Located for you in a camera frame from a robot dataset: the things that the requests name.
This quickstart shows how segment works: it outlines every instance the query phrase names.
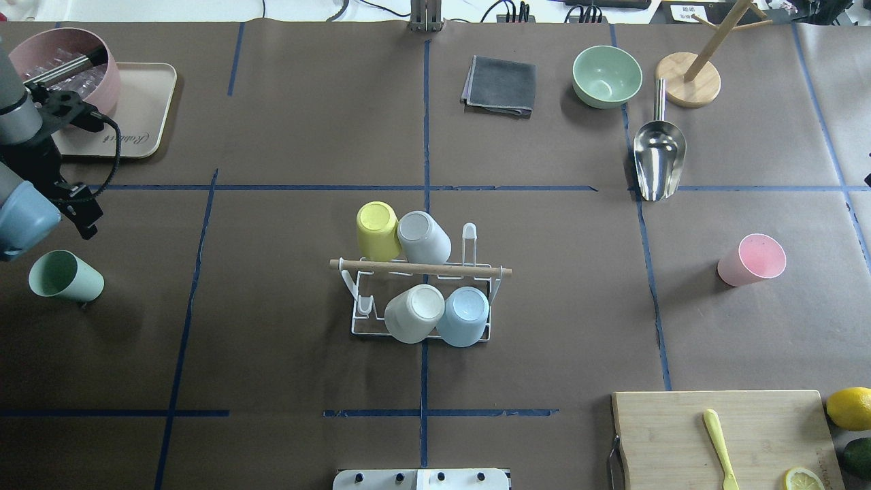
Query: green bowl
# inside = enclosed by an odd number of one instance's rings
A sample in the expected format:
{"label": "green bowl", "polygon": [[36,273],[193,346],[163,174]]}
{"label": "green bowl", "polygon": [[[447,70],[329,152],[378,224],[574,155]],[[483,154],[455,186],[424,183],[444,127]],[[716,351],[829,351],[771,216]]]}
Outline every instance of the green bowl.
{"label": "green bowl", "polygon": [[641,88],[638,61],[614,46],[592,46],[581,51],[571,74],[577,96],[597,109],[620,107]]}

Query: wooden dowel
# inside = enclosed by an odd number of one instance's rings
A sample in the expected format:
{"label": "wooden dowel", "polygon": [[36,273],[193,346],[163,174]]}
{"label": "wooden dowel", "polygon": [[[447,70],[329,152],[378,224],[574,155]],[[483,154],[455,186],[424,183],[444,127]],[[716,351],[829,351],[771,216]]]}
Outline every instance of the wooden dowel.
{"label": "wooden dowel", "polygon": [[761,19],[768,18],[768,14],[766,14],[762,9],[760,9],[759,6],[756,5],[756,2],[750,2],[750,10],[752,10],[753,13],[756,14],[757,17],[759,17]]}
{"label": "wooden dowel", "polygon": [[[464,277],[511,277],[511,269],[498,267],[473,267],[463,265],[429,265],[425,263],[346,261],[342,259],[345,270],[366,272],[404,272],[407,274],[431,274],[433,276]],[[330,259],[329,267],[339,269],[339,260]]]}
{"label": "wooden dowel", "polygon": [[712,29],[714,29],[714,30],[717,29],[717,25],[716,25],[716,24],[711,24],[710,22],[708,22],[707,20],[703,19],[702,17],[699,17],[699,16],[696,15],[696,14],[692,14],[692,18],[696,19],[696,22],[698,22],[699,24],[704,24],[704,25],[706,25],[706,26],[708,26],[708,27],[710,27],[710,28],[712,28]]}
{"label": "wooden dowel", "polygon": [[686,71],[686,74],[684,75],[685,82],[692,82],[696,78],[696,75],[702,71],[705,63],[711,60],[711,56],[713,56],[713,53],[717,48],[719,48],[720,44],[723,43],[726,36],[729,35],[729,31],[738,25],[738,21],[741,20],[747,12],[747,9],[750,8],[750,3],[752,2],[753,0],[738,0],[735,6],[729,10],[729,13],[726,14],[726,18],[723,19],[723,23],[719,25],[719,28],[714,32],[711,40],[705,45],[705,49],[703,49],[696,57],[696,60],[692,62],[690,69]]}
{"label": "wooden dowel", "polygon": [[763,25],[769,25],[769,24],[774,24],[774,21],[770,18],[767,20],[760,20],[759,22],[754,22],[752,24],[739,25],[738,27],[734,28],[733,31],[746,31],[747,29],[752,29],[754,27],[762,27]]}

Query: beige tray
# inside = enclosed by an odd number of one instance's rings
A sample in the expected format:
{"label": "beige tray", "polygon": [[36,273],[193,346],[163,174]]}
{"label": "beige tray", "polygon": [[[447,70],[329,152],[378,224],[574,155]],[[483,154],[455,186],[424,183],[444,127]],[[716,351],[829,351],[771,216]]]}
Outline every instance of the beige tray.
{"label": "beige tray", "polygon": [[[166,63],[118,63],[121,93],[111,118],[121,128],[121,156],[144,158],[156,152],[179,75]],[[100,133],[67,127],[52,137],[64,155],[115,156],[115,130]]]}

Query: white label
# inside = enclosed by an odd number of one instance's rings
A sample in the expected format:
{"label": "white label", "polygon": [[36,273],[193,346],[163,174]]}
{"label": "white label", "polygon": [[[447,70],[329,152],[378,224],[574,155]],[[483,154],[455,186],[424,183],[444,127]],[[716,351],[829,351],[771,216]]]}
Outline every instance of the white label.
{"label": "white label", "polygon": [[692,18],[693,15],[699,16],[699,18],[707,20],[707,14],[705,14],[705,7],[702,5],[672,5],[672,18],[678,22],[692,22],[698,23],[699,21]]}

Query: white cup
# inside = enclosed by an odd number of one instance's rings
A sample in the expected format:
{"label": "white cup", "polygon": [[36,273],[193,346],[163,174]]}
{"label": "white cup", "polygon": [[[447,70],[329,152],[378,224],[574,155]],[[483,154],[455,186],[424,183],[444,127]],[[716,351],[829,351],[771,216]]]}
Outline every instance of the white cup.
{"label": "white cup", "polygon": [[93,267],[66,250],[54,250],[39,257],[30,268],[30,290],[39,296],[79,303],[97,299],[105,282]]}
{"label": "white cup", "polygon": [[762,233],[745,236],[717,263],[720,279],[731,286],[774,279],[787,268],[787,254],[772,237]]}
{"label": "white cup", "polygon": [[444,315],[436,328],[448,344],[469,347],[481,340],[489,316],[487,296],[479,289],[464,286],[448,296]]}
{"label": "white cup", "polygon": [[444,314],[444,296],[429,284],[418,284],[387,303],[384,323],[390,335],[417,344],[429,335]]}
{"label": "white cup", "polygon": [[450,257],[450,239],[442,227],[423,211],[412,211],[399,220],[399,243],[411,263],[441,265]]}

